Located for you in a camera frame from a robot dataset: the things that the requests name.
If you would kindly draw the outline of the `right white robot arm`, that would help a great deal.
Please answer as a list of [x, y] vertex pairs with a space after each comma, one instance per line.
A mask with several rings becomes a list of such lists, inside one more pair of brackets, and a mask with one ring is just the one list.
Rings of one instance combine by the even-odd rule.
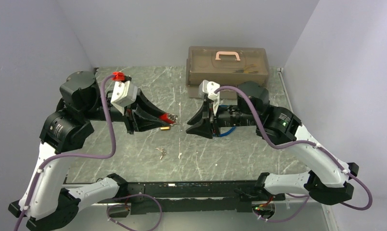
[[325, 205], [336, 205], [352, 199], [354, 187], [349, 180], [357, 176], [359, 166], [338, 160], [313, 138], [300, 119], [290, 110], [270, 104], [269, 92], [258, 83], [248, 81], [229, 87], [237, 94], [237, 104], [221, 106], [222, 87], [203, 81], [198, 93], [203, 104], [188, 121], [188, 134], [212, 139], [220, 136], [224, 127], [255, 126], [272, 148], [291, 152], [307, 166], [298, 174], [261, 173], [254, 191], [257, 198], [294, 193], [306, 194]]

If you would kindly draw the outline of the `red cable lock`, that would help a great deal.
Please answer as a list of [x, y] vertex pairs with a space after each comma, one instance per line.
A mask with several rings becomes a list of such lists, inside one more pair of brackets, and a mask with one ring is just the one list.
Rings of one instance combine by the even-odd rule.
[[168, 119], [168, 116], [169, 116], [169, 115], [170, 115], [170, 114], [168, 114], [168, 113], [162, 114], [162, 115], [159, 117], [159, 119], [162, 120], [162, 121], [164, 121], [164, 122], [166, 122], [166, 123], [168, 123], [168, 124], [170, 124], [171, 121]]

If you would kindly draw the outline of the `bunch of silver keys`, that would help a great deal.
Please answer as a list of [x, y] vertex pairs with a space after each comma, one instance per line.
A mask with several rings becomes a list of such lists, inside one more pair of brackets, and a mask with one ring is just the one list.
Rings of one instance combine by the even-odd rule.
[[165, 148], [156, 148], [156, 150], [161, 152], [159, 160], [162, 160], [164, 158], [164, 156], [167, 154], [167, 151]]

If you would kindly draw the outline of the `silver red lock key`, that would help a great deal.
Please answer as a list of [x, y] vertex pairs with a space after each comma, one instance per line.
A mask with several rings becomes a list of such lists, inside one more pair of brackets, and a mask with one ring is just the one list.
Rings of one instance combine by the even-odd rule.
[[177, 115], [169, 115], [168, 119], [171, 121], [171, 123], [170, 123], [171, 126], [179, 124], [179, 119], [178, 119]]

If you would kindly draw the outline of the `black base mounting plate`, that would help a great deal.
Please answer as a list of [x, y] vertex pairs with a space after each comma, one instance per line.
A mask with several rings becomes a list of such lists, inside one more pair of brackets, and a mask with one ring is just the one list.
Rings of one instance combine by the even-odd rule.
[[104, 199], [105, 203], [127, 202], [131, 214], [157, 212], [225, 211], [251, 213], [258, 204], [285, 200], [283, 193], [271, 195], [258, 187], [255, 180], [130, 182], [128, 200], [124, 195]]

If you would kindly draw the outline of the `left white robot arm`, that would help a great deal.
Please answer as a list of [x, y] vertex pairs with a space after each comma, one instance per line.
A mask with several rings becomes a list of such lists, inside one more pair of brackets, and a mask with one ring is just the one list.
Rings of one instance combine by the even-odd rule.
[[150, 102], [130, 77], [114, 72], [108, 79], [114, 88], [105, 91], [105, 82], [98, 83], [93, 72], [78, 71], [60, 86], [56, 111], [47, 117], [41, 130], [38, 160], [29, 186], [23, 197], [8, 207], [19, 222], [28, 219], [29, 230], [61, 229], [92, 204], [113, 199], [124, 205], [130, 198], [128, 182], [115, 173], [80, 188], [63, 187], [72, 162], [81, 157], [76, 150], [94, 132], [92, 121], [107, 122], [111, 139], [109, 154], [85, 155], [94, 159], [108, 159], [116, 152], [114, 122], [124, 123], [127, 132], [133, 134], [178, 121], [177, 115]]

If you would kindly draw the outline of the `brown plastic toolbox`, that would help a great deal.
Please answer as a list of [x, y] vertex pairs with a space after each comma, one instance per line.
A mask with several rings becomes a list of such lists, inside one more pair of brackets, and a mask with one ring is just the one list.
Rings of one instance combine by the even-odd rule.
[[190, 46], [186, 61], [186, 89], [190, 98], [199, 98], [203, 80], [221, 86], [238, 86], [253, 81], [267, 87], [270, 66], [264, 48]]

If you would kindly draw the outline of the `aluminium rail frame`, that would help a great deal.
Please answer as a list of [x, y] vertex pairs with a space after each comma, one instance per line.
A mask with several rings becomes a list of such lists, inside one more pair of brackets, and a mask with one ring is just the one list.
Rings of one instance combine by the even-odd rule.
[[99, 202], [77, 214], [66, 231], [335, 231], [331, 210], [302, 195], [266, 202], [251, 213], [225, 211], [131, 214], [130, 206]]

